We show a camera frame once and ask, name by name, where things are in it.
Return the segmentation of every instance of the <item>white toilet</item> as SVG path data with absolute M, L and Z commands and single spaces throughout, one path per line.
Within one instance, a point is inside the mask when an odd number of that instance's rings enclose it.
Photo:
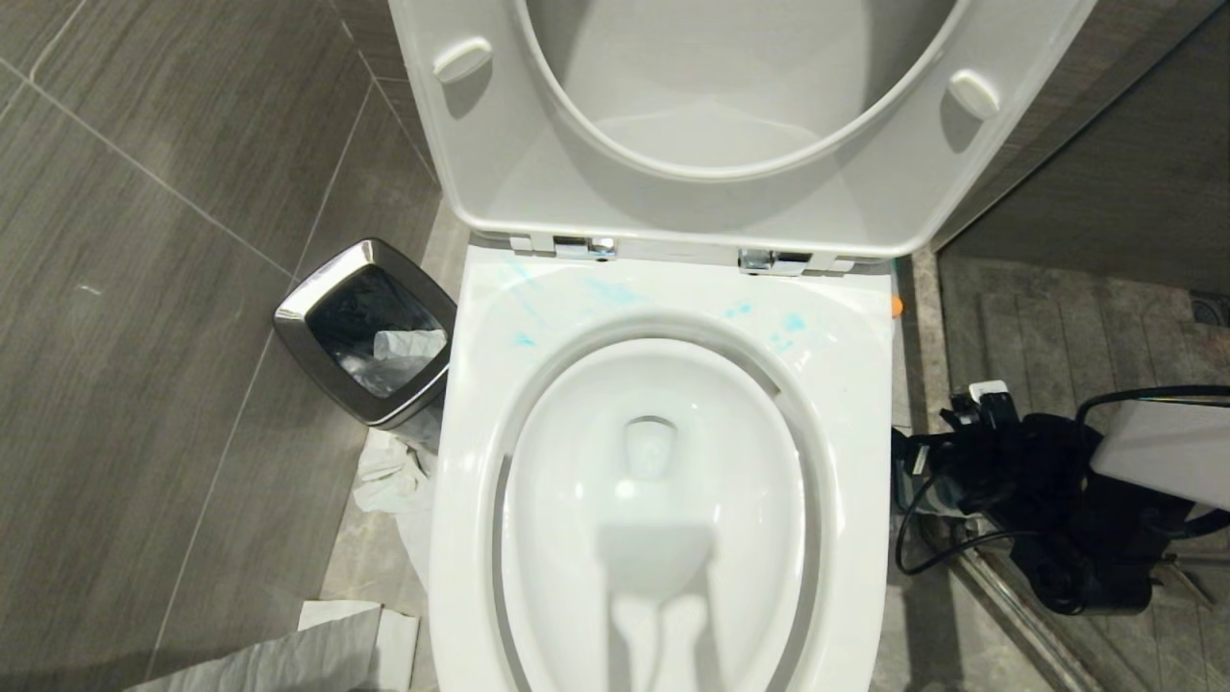
M 866 690 L 884 259 L 1092 0 L 392 0 L 467 248 L 444 692 Z

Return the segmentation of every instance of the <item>gray tile floor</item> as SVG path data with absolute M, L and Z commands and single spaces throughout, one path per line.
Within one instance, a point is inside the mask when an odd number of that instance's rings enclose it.
M 1004 380 L 1022 415 L 1071 417 L 1118 390 L 1230 383 L 1230 328 L 1196 323 L 1187 290 L 961 256 L 940 267 L 953 388 Z M 1105 430 L 1112 415 L 1095 409 L 1090 424 Z M 1230 533 L 1172 549 L 1226 552 Z M 1164 584 L 1140 616 L 1048 622 L 1109 690 L 1226 692 L 1230 575 L 1192 574 L 1218 607 Z
M 423 268 L 456 295 L 467 231 L 442 203 Z M 904 345 L 894 344 L 893 424 L 911 431 Z M 886 537 L 886 551 L 892 537 Z M 412 690 L 435 690 L 427 592 L 389 515 L 347 506 L 321 599 L 379 601 L 423 616 Z M 1050 686 L 1012 645 L 963 584 L 942 568 L 907 578 L 889 568 L 883 629 L 871 690 L 876 692 L 1047 691 Z

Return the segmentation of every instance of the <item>toilet lid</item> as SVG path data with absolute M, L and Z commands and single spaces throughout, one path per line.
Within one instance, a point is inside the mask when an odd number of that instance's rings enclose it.
M 624 340 L 565 371 L 522 430 L 501 515 L 530 687 L 763 691 L 801 592 L 800 463 L 769 396 L 701 345 Z
M 926 242 L 1093 0 L 391 6 L 466 225 L 833 259 Z

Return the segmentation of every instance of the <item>stainless steel trash can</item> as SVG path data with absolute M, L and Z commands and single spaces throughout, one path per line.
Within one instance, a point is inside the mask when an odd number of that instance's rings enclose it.
M 365 425 L 435 455 L 456 302 L 378 238 L 325 262 L 273 327 L 304 371 Z

